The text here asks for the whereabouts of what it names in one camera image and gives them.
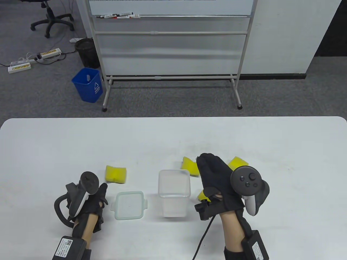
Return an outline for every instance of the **whiteboard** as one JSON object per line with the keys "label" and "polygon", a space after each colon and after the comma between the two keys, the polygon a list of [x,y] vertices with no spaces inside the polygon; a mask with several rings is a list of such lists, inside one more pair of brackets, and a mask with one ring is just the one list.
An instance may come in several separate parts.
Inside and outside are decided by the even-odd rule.
{"label": "whiteboard", "polygon": [[251,15],[253,0],[88,0],[93,15]]}

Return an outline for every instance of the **office chair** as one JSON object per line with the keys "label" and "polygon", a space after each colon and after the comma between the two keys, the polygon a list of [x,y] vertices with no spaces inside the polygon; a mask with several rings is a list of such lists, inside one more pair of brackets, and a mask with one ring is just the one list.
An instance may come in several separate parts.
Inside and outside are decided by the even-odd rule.
{"label": "office chair", "polygon": [[46,34],[44,35],[46,38],[49,38],[49,32],[51,30],[51,27],[53,24],[66,24],[68,26],[70,26],[70,31],[74,31],[74,25],[68,21],[64,21],[62,20],[62,18],[64,17],[68,17],[70,19],[70,21],[73,21],[74,18],[72,17],[71,14],[64,14],[64,15],[58,15],[58,16],[54,16],[54,13],[52,11],[52,9],[49,7],[47,1],[49,0],[21,0],[22,2],[41,2],[41,8],[46,8],[47,9],[47,14],[46,17],[47,19],[41,20],[41,21],[37,21],[35,23],[32,23],[30,26],[30,29],[32,31],[35,31],[35,26],[39,25],[39,24],[48,24],[47,28],[46,28]]}

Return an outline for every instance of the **whiteboard stand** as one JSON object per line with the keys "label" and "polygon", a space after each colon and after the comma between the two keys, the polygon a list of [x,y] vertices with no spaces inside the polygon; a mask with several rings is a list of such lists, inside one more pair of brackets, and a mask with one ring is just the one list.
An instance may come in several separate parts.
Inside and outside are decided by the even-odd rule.
{"label": "whiteboard stand", "polygon": [[[100,60],[100,66],[103,76],[103,81],[105,83],[106,88],[106,94],[104,98],[104,102],[102,105],[102,111],[107,111],[107,103],[111,92],[111,85],[113,84],[113,81],[130,81],[130,80],[229,80],[230,84],[234,90],[236,101],[237,101],[237,108],[240,110],[242,109],[242,103],[239,96],[239,93],[237,91],[239,81],[240,81],[240,74],[242,71],[243,61],[245,59],[247,44],[249,40],[249,35],[251,33],[252,24],[254,20],[254,14],[256,10],[258,0],[253,0],[252,10],[250,15],[141,15],[141,17],[244,17],[249,19],[248,22],[248,28],[247,31],[211,31],[211,32],[200,32],[200,31],[192,31],[192,32],[116,32],[116,31],[97,31],[95,30],[95,24],[94,19],[92,17],[92,11],[90,8],[90,2],[89,0],[86,0],[86,5],[88,8],[89,13],[89,19],[90,19],[90,25],[91,25],[91,31],[95,43],[96,52],[98,54],[99,60]],[[204,76],[204,75],[172,75],[172,76],[115,76],[117,73],[115,72],[114,75],[106,75],[105,73],[105,66],[103,63],[103,56],[101,53],[101,49],[99,46],[99,40],[98,35],[153,35],[155,37],[156,35],[200,35],[203,37],[204,35],[245,35],[245,41],[241,53],[240,63],[238,66],[237,74],[230,73],[229,75],[222,75],[222,76]]]}

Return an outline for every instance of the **black glove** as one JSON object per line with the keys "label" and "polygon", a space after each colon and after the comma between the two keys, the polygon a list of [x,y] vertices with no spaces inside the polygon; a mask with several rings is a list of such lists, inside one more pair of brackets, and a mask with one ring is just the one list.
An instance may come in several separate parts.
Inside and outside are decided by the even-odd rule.
{"label": "black glove", "polygon": [[226,212],[244,208],[241,196],[231,187],[232,170],[221,158],[213,154],[202,154],[196,158],[196,163],[206,197],[211,201],[216,200],[216,193],[220,192]]}
{"label": "black glove", "polygon": [[105,207],[105,204],[108,205],[108,202],[105,198],[107,190],[107,184],[103,183],[100,185],[98,191],[94,195],[89,195],[88,200],[86,200],[83,204],[83,207],[79,214],[75,218],[70,218],[69,220],[72,220],[75,222],[76,219],[81,218],[81,216],[87,216],[90,213],[97,214],[99,216],[98,221],[95,225],[95,228],[93,230],[93,233],[98,232],[101,230],[101,224],[104,223],[104,219],[102,217],[102,209]]}

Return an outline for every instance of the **power strip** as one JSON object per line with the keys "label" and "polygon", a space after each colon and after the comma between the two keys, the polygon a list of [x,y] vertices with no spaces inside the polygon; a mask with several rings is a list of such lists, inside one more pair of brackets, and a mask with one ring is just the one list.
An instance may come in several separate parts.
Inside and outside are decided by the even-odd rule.
{"label": "power strip", "polygon": [[56,49],[53,49],[53,50],[50,50],[48,52],[42,52],[40,53],[41,57],[43,59],[47,59],[47,58],[50,58],[50,57],[54,57],[54,56],[58,56],[61,54],[61,50],[59,48],[56,48]]}
{"label": "power strip", "polygon": [[30,62],[24,63],[22,65],[10,66],[10,67],[7,68],[7,71],[8,71],[8,73],[12,74],[12,73],[15,73],[15,72],[19,72],[19,71],[22,71],[22,70],[28,70],[28,69],[31,69]]}

